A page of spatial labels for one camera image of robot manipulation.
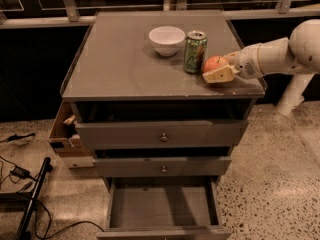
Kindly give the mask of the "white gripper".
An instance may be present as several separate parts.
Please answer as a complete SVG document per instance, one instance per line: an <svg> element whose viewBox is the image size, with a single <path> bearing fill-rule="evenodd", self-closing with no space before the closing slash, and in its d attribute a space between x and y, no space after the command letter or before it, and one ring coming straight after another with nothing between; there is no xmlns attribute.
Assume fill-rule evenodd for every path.
<svg viewBox="0 0 320 240"><path fill-rule="evenodd" d="M225 83L234 80L238 74L243 79L261 78L263 73L258 63L258 51L261 43L244 47L242 50L224 55L233 65L221 66L203 74L206 83Z"/></svg>

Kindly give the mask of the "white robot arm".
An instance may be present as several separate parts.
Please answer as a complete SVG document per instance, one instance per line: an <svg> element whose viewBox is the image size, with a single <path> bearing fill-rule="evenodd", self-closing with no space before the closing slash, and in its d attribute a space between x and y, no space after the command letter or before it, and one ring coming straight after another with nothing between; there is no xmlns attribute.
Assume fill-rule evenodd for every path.
<svg viewBox="0 0 320 240"><path fill-rule="evenodd" d="M290 37L257 43L224 56L206 60L202 77L207 84L231 82L236 76L257 79L266 75L292 75L276 109L289 115L303 101L303 92L320 73L320 20L299 24Z"/></svg>

